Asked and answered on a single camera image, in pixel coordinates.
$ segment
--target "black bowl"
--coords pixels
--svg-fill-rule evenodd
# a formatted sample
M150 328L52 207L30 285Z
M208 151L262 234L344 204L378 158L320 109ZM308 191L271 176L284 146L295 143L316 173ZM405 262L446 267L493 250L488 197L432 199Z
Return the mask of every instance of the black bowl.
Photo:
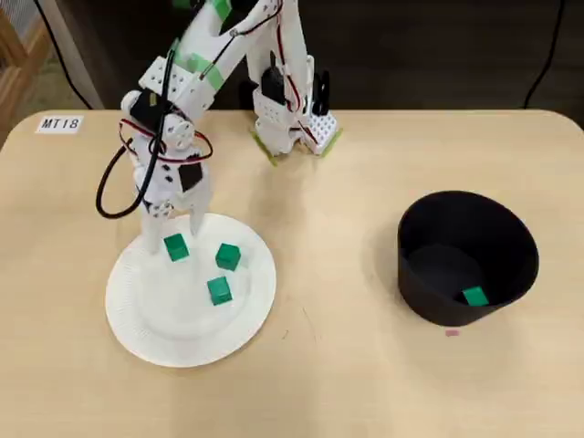
M538 268L527 227L479 194L433 193L401 219L400 291L413 311L435 324L464 326L520 299Z

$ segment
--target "table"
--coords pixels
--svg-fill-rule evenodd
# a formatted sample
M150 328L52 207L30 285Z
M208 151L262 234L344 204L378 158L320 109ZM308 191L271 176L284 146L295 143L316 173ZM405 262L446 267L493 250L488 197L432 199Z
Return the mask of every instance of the table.
M139 217L98 216L117 111L77 135L23 121L0 153L0 430L6 437L584 436L584 135L544 111L339 112L324 159L274 167L243 112L211 112L211 210L273 251L276 303L244 349L168 370L110 333L105 285ZM109 209L132 200L130 165ZM396 288L396 228L433 191L505 204L530 228L539 279L460 336Z

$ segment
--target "paper plate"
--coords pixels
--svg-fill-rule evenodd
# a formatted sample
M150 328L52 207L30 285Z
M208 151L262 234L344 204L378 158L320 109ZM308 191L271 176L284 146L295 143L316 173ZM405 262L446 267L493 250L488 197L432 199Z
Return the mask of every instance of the paper plate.
M242 348L264 324L276 294L276 266L266 243L249 226L206 214L197 237L188 216L169 220L163 237L182 234L190 255L173 262L164 246L156 255L141 237L120 255L109 276L106 313L129 352L163 367L205 365ZM222 243L237 245L234 272L215 255ZM225 276L233 300L214 306L207 281Z

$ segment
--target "green block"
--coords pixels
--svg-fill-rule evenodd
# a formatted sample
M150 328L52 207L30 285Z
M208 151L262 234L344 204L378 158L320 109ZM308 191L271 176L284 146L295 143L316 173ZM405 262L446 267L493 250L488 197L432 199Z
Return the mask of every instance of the green block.
M241 260L241 252L237 246L222 244L215 256L217 265L222 269L235 271Z
M224 276L207 281L207 287L209 287L211 301L213 301L214 306L219 306L233 299L229 283L227 283L227 278Z
M480 286L465 289L463 290L463 294L469 306L477 308L489 305L489 300Z
M189 248L186 247L183 235L171 235L164 239L166 250L173 262L177 262L189 256Z

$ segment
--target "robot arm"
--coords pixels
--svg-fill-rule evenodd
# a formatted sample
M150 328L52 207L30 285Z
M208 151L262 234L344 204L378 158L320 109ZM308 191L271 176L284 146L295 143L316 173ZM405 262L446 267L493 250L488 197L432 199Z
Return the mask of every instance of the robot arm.
M221 34L232 4L247 1L207 0L178 47L168 58L158 57L140 79L141 90L131 91L121 103L127 117L120 126L130 125L136 132L127 141L121 131L120 136L134 165L138 196L117 214L101 205L121 149L99 185L97 208L108 219L140 208L142 235L152 253L173 208L190 212L191 231L197 234L211 200L204 161L213 148L195 127L244 57L249 77L258 85L255 130L273 155L289 153L298 140L321 154L338 130L329 113L326 77L313 99L314 59L307 54L297 0L257 0L243 21ZM209 153L202 154L198 140L207 143Z
M192 21L177 49L168 100L196 126L247 57L249 77L259 85L254 103L260 140L274 155L290 152L296 140L322 153L337 131L337 122L328 108L319 114L311 110L314 59L307 53L297 0L259 0L246 19L220 34L230 8L230 0L207 1ZM142 91L132 91L122 102L123 110L151 130L156 111L151 110L148 96L162 94L166 62L164 57L156 59L140 79ZM185 139L164 140L172 144Z

